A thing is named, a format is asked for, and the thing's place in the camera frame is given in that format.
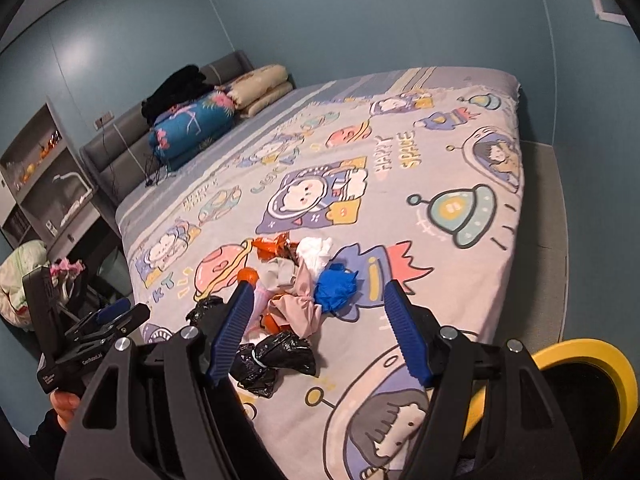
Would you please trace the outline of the left hand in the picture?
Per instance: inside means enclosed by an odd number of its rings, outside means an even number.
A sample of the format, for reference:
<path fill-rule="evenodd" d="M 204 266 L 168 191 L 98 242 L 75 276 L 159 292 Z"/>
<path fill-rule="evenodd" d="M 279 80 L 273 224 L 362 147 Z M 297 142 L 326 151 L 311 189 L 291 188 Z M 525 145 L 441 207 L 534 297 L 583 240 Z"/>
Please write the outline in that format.
<path fill-rule="evenodd" d="M 60 389 L 52 391 L 49 399 L 56 414 L 58 426 L 67 431 L 79 408 L 80 399 L 76 394 L 61 391 Z"/>

